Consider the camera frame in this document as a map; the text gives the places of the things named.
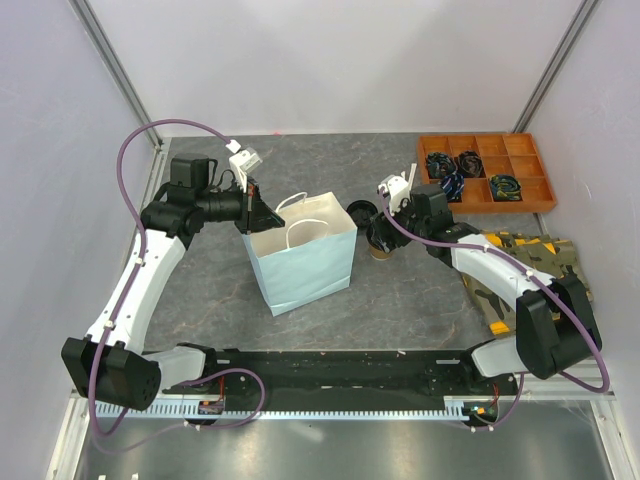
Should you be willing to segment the brown paper coffee cup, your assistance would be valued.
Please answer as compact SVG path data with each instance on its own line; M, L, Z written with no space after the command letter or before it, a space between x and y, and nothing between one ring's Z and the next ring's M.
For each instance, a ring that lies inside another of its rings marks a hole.
M385 261L391 258L395 247L393 244L388 245L385 242L371 240L369 242L370 255L379 261Z

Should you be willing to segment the white and blue paper bag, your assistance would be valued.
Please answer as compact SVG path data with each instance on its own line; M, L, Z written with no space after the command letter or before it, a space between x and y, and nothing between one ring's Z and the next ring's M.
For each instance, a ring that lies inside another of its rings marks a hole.
M243 237L253 271L274 316L350 285L358 229L332 192L296 193L275 212L281 228Z

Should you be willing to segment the white straw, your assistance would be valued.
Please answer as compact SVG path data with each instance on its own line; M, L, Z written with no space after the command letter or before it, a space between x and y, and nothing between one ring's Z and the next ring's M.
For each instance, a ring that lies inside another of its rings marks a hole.
M408 177L407 177L407 183L408 183L410 188L414 184L416 170L417 170L417 163L412 163L411 166L410 166Z

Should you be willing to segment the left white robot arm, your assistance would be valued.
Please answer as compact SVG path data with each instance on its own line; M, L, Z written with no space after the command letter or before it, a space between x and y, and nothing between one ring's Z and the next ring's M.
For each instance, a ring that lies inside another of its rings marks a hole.
M251 176L261 162L252 149L233 155L233 179L222 189L212 182L216 160L172 159L169 181L140 214L143 229L103 312L83 338L68 338L62 347L63 363L79 394L143 411L159 391L183 381L198 393L216 388L220 371L206 360L204 349L178 346L146 355L144 341L171 273L206 223L231 222L242 234L284 226Z

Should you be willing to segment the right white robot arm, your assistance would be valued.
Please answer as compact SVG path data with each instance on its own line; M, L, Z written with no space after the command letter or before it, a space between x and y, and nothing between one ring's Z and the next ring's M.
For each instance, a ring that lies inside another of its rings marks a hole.
M410 187L390 176L377 194L382 209L368 231L373 249L390 254L420 243L431 257L487 287L515 315L513 334L470 348L470 361L457 371L465 391L481 393L506 373L567 377L569 368L587 358L609 380L593 309L577 276L556 278L498 249L478 229L454 220L437 185Z

